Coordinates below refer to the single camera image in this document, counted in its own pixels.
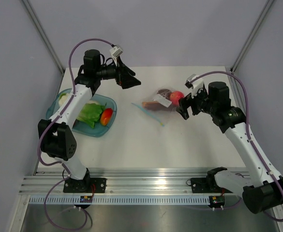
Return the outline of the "red toy apple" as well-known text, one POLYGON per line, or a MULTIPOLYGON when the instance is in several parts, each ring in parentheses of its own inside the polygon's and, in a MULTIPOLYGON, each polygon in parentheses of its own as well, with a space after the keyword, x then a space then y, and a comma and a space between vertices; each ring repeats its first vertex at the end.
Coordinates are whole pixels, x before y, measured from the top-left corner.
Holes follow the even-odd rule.
POLYGON ((184 94, 181 91, 173 91, 170 93, 169 100, 172 102, 173 105, 178 105, 179 100, 184 98, 184 94))

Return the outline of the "clear zip top bag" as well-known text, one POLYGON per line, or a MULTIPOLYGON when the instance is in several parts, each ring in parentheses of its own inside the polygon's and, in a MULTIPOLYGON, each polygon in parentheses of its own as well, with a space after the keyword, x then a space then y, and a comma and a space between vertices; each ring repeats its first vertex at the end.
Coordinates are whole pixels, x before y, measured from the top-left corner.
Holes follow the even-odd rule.
POLYGON ((182 98, 183 92, 163 87, 142 100, 132 102, 132 105, 164 127, 182 98))

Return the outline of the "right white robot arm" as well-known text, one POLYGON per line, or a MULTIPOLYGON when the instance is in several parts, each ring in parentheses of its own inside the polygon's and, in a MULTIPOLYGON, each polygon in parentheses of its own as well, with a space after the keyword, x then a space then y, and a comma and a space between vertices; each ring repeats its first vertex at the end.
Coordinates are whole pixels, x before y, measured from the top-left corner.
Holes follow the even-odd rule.
POLYGON ((191 90, 179 100, 177 112, 189 118, 188 108, 193 115, 205 113, 230 140, 250 174, 250 180, 231 174, 227 168, 219 167, 207 172, 206 186, 210 191, 224 188, 240 196, 254 214, 283 204, 283 176, 271 164, 261 147, 252 145, 254 136, 246 123, 244 112, 231 105, 229 87, 224 82, 211 82, 205 87, 203 80, 187 82, 191 90))

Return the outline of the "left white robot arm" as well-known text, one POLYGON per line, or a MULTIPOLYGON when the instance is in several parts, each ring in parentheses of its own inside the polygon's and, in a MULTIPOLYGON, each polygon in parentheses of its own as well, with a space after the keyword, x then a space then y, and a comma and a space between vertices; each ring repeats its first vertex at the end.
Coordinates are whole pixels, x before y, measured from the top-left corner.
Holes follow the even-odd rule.
POLYGON ((123 50, 115 45, 110 49, 113 63, 101 63, 101 53, 91 49, 85 52, 83 65, 79 68, 77 78, 73 79, 73 89, 67 100, 49 119, 38 123, 38 155, 46 153, 60 164, 68 173, 64 180, 65 193, 103 193, 106 179, 92 178, 76 156, 77 142, 72 128, 77 116, 85 104, 93 97, 103 80, 114 79, 122 89, 141 84, 135 72, 121 61, 123 50))

